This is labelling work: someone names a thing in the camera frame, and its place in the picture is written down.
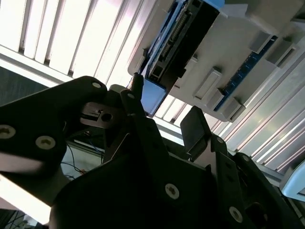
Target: screw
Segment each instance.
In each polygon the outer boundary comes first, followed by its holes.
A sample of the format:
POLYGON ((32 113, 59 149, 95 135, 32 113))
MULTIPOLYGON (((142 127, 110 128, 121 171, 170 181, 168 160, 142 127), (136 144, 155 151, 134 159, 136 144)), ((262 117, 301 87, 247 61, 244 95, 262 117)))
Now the screw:
POLYGON ((134 99, 134 95, 133 95, 133 94, 128 93, 127 95, 128 95, 129 97, 131 97, 132 99, 134 99))
POLYGON ((173 184, 165 185, 165 192, 172 199, 178 199, 179 198, 179 190, 173 184))
POLYGON ((9 139, 13 137, 16 130, 10 125, 0 125, 0 139, 9 139))
POLYGON ((243 159, 244 159, 245 161, 250 161, 250 158, 247 157, 246 155, 243 155, 243 159))
POLYGON ((224 141, 220 137, 217 137, 217 141, 220 143, 224 143, 224 141))
POLYGON ((240 213, 240 211, 237 210, 237 208, 231 206, 229 208, 229 212, 230 212, 231 216, 236 220, 236 222, 241 223, 243 221, 243 216, 240 213))
POLYGON ((101 88, 101 85, 100 85, 99 83, 93 82, 92 85, 93 85, 94 87, 101 88))
POLYGON ((40 148, 40 149, 52 149, 55 145, 56 142, 54 138, 50 136, 40 136, 36 139, 35 144, 40 148))

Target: bright light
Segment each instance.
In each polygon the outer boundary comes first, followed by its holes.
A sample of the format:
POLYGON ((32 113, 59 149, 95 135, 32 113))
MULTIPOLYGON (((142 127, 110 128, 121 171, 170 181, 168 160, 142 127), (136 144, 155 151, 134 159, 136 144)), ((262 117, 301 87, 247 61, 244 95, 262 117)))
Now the bright light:
POLYGON ((109 43, 106 47, 104 55, 100 61, 95 77, 102 83, 108 82, 109 76, 113 70, 118 55, 121 53, 124 43, 130 32, 130 25, 136 15, 140 0, 126 1, 125 9, 116 21, 113 28, 112 36, 109 38, 109 43))
POLYGON ((66 0, 54 41, 49 66, 68 74, 79 41, 90 0, 66 0))
POLYGON ((128 74, 128 65, 130 64, 131 57, 133 56, 133 52, 137 49, 137 41, 141 32, 143 31, 143 27, 149 17, 150 12, 155 4, 155 0, 145 0, 141 5, 140 11, 133 23, 132 29, 128 34, 128 38, 121 50, 120 56, 115 62, 115 66, 109 80, 107 82, 107 86, 110 87, 113 84, 119 84, 126 87, 132 76, 128 74))
POLYGON ((166 114, 164 115, 163 119, 167 122, 170 122, 173 118, 176 117, 178 112, 181 111, 183 105, 185 103, 179 99, 175 99, 173 104, 170 106, 166 114))
POLYGON ((0 197, 39 223, 49 222, 51 207, 1 174, 0 197))
POLYGON ((52 28, 55 20, 56 10, 59 0, 48 0, 43 16, 41 25, 41 31, 37 44, 37 50, 35 54, 35 60, 44 63, 46 58, 49 41, 51 38, 52 28))
POLYGON ((121 4, 122 0, 96 2, 72 64, 74 78, 94 76, 121 4))
POLYGON ((22 76, 24 76, 24 77, 26 77, 26 78, 28 78, 30 80, 33 80, 33 81, 38 82, 38 83, 41 83, 41 84, 43 84, 43 85, 45 85, 47 87, 54 87, 54 86, 58 85, 57 83, 55 83, 55 82, 53 82, 51 80, 43 78, 40 75, 36 75, 34 73, 31 73, 28 70, 20 68, 20 67, 12 64, 10 62, 2 60, 2 59, 0 59, 0 66, 5 68, 5 69, 8 69, 8 70, 10 70, 10 71, 12 71, 14 73, 22 75, 22 76))
POLYGON ((45 5, 46 0, 32 0, 31 2, 29 21, 24 41, 24 55, 31 59, 35 57, 45 5))
POLYGON ((49 68, 48 66, 44 65, 44 64, 41 64, 41 63, 38 63, 24 55, 21 55, 17 52, 14 52, 8 48, 5 48, 3 46, 0 45, 0 53, 7 56, 7 57, 10 57, 20 63, 23 63, 31 68, 34 68, 34 69, 37 69, 38 71, 41 71, 43 73, 46 73, 48 74, 49 76, 51 77, 54 77, 56 79, 59 79, 63 82, 68 82, 70 80, 72 80, 71 77, 65 75, 65 74, 62 74, 52 68, 49 68))
POLYGON ((18 52, 26 0, 1 0, 0 44, 18 52))
POLYGON ((172 105, 174 99, 175 98, 172 97, 171 95, 167 95, 163 103, 157 110, 156 116, 159 118, 163 118, 169 107, 172 105))
POLYGON ((183 111, 178 116, 178 118, 176 119, 176 121, 174 122, 174 124, 177 125, 177 126, 180 126, 181 121, 184 119, 184 117, 187 115, 187 113, 189 113, 191 108, 192 108, 192 106, 187 104, 185 106, 185 108, 183 109, 183 111))

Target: screw hole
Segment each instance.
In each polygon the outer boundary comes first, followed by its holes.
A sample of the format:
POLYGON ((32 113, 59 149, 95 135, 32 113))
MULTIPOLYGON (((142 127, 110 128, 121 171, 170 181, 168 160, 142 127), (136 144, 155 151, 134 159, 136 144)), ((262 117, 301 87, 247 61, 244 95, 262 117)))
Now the screw hole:
POLYGON ((112 119, 112 115, 111 114, 103 114, 101 117, 103 122, 109 122, 112 119))
POLYGON ((1 128, 0 129, 0 134, 8 135, 9 133, 10 133, 10 130, 8 128, 1 128))
POLYGON ((232 177, 230 177, 229 175, 227 175, 227 179, 232 183, 234 182, 234 179, 232 177))
POLYGON ((229 164, 229 163, 225 163, 225 165, 229 168, 229 169, 231 169, 232 168, 232 166, 229 164))
POLYGON ((41 144, 43 144, 43 145, 51 145, 51 141, 49 140, 49 139, 43 139, 43 140, 41 140, 41 144))

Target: wire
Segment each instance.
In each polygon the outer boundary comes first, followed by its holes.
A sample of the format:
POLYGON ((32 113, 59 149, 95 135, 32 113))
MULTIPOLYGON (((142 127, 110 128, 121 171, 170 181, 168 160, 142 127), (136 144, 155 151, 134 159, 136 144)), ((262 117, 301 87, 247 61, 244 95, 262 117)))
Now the wire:
POLYGON ((11 226, 10 226, 10 229, 11 229, 11 227, 14 225, 14 222, 15 222, 15 220, 16 220, 16 217, 18 216, 18 211, 16 212, 16 215, 15 215, 15 218, 14 218, 14 220, 11 222, 11 226))
POLYGON ((70 175, 65 175, 67 178, 72 178, 73 180, 75 180, 74 176, 70 176, 70 175))
POLYGON ((81 171, 79 168, 77 168, 76 166, 74 166, 74 165, 71 165, 71 164, 69 164, 69 163, 67 163, 67 162, 62 162, 61 164, 65 164, 65 165, 72 166, 72 167, 75 169, 75 171, 77 171, 77 172, 79 172, 79 173, 82 173, 82 171, 81 171))
POLYGON ((12 220, 11 222, 9 222, 7 225, 9 225, 10 223, 14 223, 15 222, 15 220, 18 220, 18 219, 20 219, 21 217, 24 217, 25 216, 25 214, 23 214, 22 216, 19 216, 19 217, 17 217, 17 215, 18 215, 18 212, 17 212, 17 214, 16 214, 16 216, 15 216, 15 219, 14 220, 12 220))
POLYGON ((100 150, 98 150, 95 145, 92 143, 92 141, 90 139, 88 139, 88 142, 90 143, 90 145, 95 149, 96 152, 98 152, 99 154, 103 154, 103 152, 101 152, 100 150))
POLYGON ((72 151, 72 149, 71 149, 71 147, 67 144, 67 146, 68 146, 68 148, 70 149, 70 151, 71 151, 71 154, 72 154, 72 160, 73 160, 73 166, 74 166, 74 169, 76 168, 76 166, 75 166, 75 159, 74 159, 74 154, 73 154, 73 151, 72 151))
POLYGON ((19 228, 19 227, 20 227, 20 225, 21 225, 22 223, 24 223, 24 221, 20 222, 18 225, 16 225, 16 224, 12 223, 12 225, 14 225, 14 226, 15 226, 13 229, 19 228))

